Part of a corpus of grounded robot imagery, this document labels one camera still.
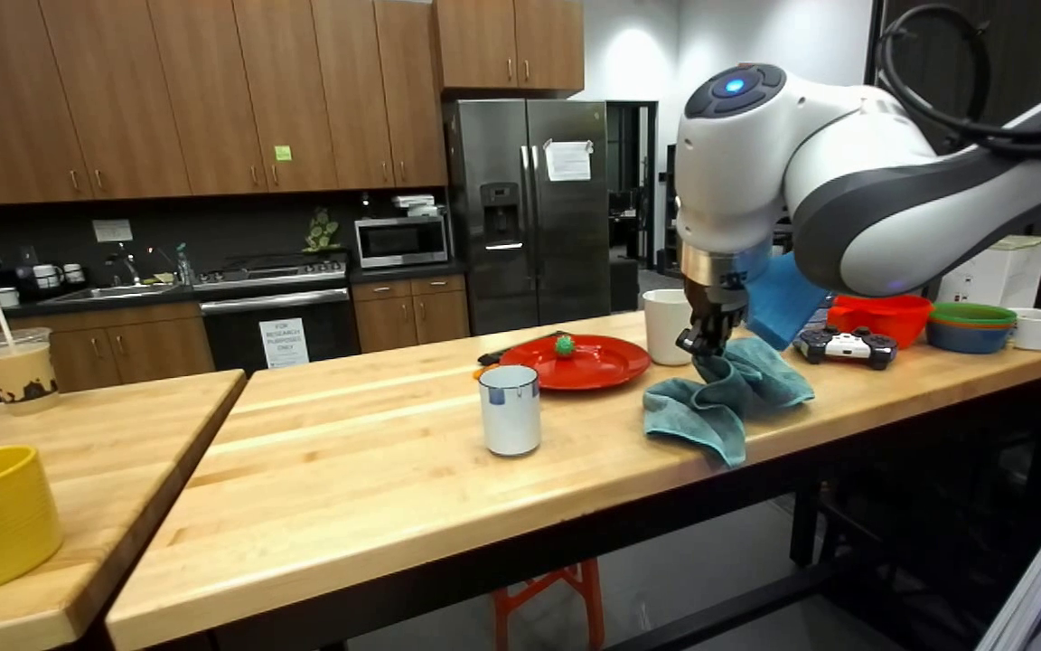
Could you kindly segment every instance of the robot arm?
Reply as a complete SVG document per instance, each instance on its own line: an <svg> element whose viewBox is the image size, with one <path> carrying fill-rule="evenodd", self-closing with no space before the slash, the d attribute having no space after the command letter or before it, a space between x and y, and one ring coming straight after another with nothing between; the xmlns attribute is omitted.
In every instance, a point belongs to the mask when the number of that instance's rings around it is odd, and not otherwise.
<svg viewBox="0 0 1041 651"><path fill-rule="evenodd" d="M1041 125L1041 104L1019 114ZM936 154L878 87L821 87L773 63L703 84L675 147L680 272L693 354L725 352L791 218L803 276L840 291L907 291L1041 212L1034 147Z"/></svg>

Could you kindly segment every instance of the green cloth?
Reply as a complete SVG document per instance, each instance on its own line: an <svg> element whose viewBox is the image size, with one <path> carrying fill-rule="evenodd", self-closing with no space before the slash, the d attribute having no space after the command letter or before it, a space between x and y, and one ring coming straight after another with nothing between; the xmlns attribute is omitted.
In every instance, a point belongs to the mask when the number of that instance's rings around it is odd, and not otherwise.
<svg viewBox="0 0 1041 651"><path fill-rule="evenodd" d="M728 354L693 359L693 379L666 379L643 394L648 437L680 437L717 452L728 466L746 461L746 419L787 412L815 396L815 386L785 359L755 341L732 341Z"/></svg>

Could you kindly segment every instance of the refrigerator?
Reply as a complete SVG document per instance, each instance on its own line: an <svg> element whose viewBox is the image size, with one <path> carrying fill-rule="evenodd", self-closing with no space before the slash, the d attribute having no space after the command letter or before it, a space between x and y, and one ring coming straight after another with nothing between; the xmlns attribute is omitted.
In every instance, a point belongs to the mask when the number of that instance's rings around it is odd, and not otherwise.
<svg viewBox="0 0 1041 651"><path fill-rule="evenodd" d="M607 314L607 104L463 97L445 125L475 332Z"/></svg>

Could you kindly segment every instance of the sticker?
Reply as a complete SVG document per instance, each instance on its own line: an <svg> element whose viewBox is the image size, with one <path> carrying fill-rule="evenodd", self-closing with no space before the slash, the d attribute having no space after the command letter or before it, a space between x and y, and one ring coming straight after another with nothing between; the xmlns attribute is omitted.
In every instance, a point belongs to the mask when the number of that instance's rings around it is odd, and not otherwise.
<svg viewBox="0 0 1041 651"><path fill-rule="evenodd" d="M292 143L286 143L286 139L284 139L284 143L273 143L273 157L274 157L274 161L292 161L292 157L296 157L296 154L292 154Z"/></svg>
<svg viewBox="0 0 1041 651"><path fill-rule="evenodd" d="M589 180L595 175L595 139L549 139L548 143L549 180Z"/></svg>
<svg viewBox="0 0 1041 651"><path fill-rule="evenodd" d="M261 323L261 343L267 370L309 365L305 317Z"/></svg>

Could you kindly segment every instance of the red stool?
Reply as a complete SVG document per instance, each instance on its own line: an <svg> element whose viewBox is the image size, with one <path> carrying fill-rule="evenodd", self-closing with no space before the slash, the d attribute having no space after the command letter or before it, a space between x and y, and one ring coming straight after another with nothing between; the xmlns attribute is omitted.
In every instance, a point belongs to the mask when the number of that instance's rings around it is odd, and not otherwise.
<svg viewBox="0 0 1041 651"><path fill-rule="evenodd" d="M510 651L510 614L552 583L569 583L587 599L589 651L603 651L603 599L599 599L596 558L539 576L525 583L519 591L497 588L492 591L497 651Z"/></svg>

